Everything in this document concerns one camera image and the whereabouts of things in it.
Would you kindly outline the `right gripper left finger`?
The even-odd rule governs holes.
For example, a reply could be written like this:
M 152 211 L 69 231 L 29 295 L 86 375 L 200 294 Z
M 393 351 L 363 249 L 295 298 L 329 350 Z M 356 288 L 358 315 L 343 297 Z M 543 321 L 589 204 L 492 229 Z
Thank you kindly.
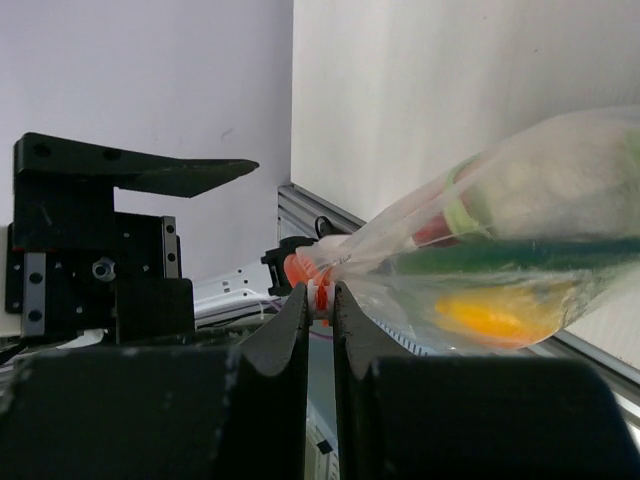
M 300 479 L 307 292 L 239 344 L 48 351 L 1 401 L 5 479 Z

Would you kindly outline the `white toy cauliflower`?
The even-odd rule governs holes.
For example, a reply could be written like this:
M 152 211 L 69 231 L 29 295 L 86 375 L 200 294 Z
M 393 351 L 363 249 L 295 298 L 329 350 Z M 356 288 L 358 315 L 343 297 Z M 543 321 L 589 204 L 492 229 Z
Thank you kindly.
M 452 170 L 446 224 L 496 239 L 639 233 L 639 109 L 545 120 Z

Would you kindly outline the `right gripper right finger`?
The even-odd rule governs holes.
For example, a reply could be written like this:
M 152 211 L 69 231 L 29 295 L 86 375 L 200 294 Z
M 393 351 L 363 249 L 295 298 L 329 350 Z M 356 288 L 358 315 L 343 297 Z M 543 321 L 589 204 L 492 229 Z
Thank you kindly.
M 416 356 L 336 288 L 334 365 L 344 479 L 635 479 L 639 452 L 587 364 Z

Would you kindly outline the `clear zip bag orange zipper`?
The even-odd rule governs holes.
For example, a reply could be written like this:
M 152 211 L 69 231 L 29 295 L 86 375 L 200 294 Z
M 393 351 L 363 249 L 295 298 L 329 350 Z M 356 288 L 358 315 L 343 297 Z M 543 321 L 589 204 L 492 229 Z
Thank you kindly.
M 327 316 L 335 302 L 336 288 L 346 285 L 360 308 L 389 333 L 430 352 L 481 352 L 497 350 L 438 325 L 436 300 L 448 293 L 421 281 L 422 275 L 400 274 L 388 264 L 392 257 L 418 247 L 412 235 L 439 212 L 448 199 L 449 173 L 411 192 L 350 235 L 322 238 L 287 255 L 283 269 L 292 285 L 303 284 L 314 313 Z M 496 239 L 483 234 L 456 235 L 459 243 L 481 241 L 599 241 L 621 238 Z M 601 305 L 618 297 L 639 278 L 639 260 L 593 270 L 483 272 L 489 280 L 482 287 L 572 282 L 577 287 L 576 310 L 560 330 Z

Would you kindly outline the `green toy chili pepper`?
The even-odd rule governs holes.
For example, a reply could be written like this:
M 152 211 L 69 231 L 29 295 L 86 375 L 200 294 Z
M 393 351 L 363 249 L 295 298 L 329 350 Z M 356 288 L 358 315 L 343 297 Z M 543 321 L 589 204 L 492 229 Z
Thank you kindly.
M 639 260 L 639 240 L 481 241 L 451 247 L 421 247 L 388 260 L 400 274 L 593 270 Z

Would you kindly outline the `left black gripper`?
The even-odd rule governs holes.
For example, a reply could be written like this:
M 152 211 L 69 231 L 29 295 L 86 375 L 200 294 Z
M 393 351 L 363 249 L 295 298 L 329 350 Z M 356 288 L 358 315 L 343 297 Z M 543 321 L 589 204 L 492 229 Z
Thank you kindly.
M 4 234 L 5 338 L 38 345 L 98 330 L 129 343 L 194 331 L 175 218 L 119 212 L 113 188 L 193 198 L 257 162 L 179 159 L 34 132 L 15 143 L 13 158 L 16 179 L 53 184 L 14 190 Z

